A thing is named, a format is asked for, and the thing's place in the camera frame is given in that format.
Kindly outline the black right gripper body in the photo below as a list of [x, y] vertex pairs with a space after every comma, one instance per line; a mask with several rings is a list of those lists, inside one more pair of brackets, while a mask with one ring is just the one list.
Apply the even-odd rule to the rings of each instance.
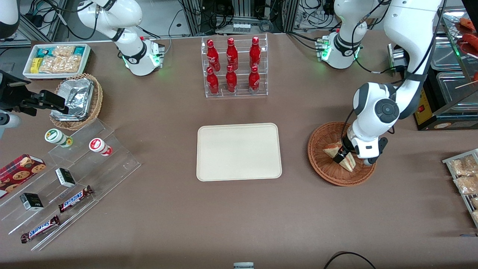
[[22, 105], [31, 97], [26, 85], [30, 81], [14, 77], [4, 71], [0, 72], [0, 109], [5, 112], [32, 112], [31, 108]]

